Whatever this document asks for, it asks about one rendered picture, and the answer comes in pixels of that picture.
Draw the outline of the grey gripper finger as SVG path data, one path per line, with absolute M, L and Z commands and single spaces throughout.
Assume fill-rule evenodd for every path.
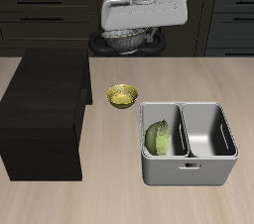
M 156 33 L 157 29 L 156 28 L 149 28 L 147 33 L 146 33 L 146 40 L 148 43 L 153 42 L 153 37 Z

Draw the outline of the grey kitchen cupboard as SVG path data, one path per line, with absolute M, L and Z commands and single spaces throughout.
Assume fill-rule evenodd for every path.
M 254 18 L 254 5 L 237 5 L 236 1 L 215 0 L 206 43 L 206 56 L 254 56 L 254 21 L 233 21 L 235 17 Z

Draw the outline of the dark wooden cabinet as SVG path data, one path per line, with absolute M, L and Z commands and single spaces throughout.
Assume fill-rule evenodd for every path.
M 92 103 L 88 50 L 28 49 L 0 100 L 0 158 L 12 181 L 80 181 Z

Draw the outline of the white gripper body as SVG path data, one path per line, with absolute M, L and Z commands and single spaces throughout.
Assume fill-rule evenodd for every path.
M 101 27 L 105 31 L 183 25 L 188 20 L 188 0 L 103 0 Z

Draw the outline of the yellow bowl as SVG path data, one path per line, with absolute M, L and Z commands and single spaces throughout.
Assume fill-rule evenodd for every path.
M 116 84 L 106 91 L 106 98 L 110 104 L 119 109 L 131 107 L 138 98 L 138 90 L 128 84 Z

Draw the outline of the dark kitchen cupboard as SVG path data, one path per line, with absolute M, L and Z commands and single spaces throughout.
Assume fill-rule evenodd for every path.
M 102 0 L 61 1 L 61 5 L 17 4 L 0 0 L 0 56 L 21 56 L 29 48 L 86 49 L 100 27 Z M 188 0 L 188 21 L 162 27 L 167 45 L 162 56 L 203 56 L 214 0 Z M 20 21 L 22 17 L 63 21 Z

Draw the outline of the white two-bin basket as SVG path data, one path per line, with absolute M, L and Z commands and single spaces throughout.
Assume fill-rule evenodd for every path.
M 142 175 L 148 185 L 222 185 L 239 151 L 222 106 L 217 102 L 143 102 L 140 133 L 156 122 L 169 125 L 164 156 L 141 148 Z

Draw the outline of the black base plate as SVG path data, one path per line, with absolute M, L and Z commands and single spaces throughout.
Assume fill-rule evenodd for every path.
M 148 43 L 145 41 L 136 52 L 123 55 L 106 44 L 105 39 L 101 36 L 102 33 L 103 30 L 99 29 L 89 37 L 88 41 L 89 48 L 95 56 L 99 57 L 156 57 L 166 47 L 165 37 L 160 32 L 150 28 L 148 34 L 153 34 L 153 42 Z

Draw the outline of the green bowl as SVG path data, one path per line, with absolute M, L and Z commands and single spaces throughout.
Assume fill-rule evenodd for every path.
M 170 131 L 166 120 L 152 124 L 144 135 L 144 145 L 153 156 L 165 156 L 169 147 Z

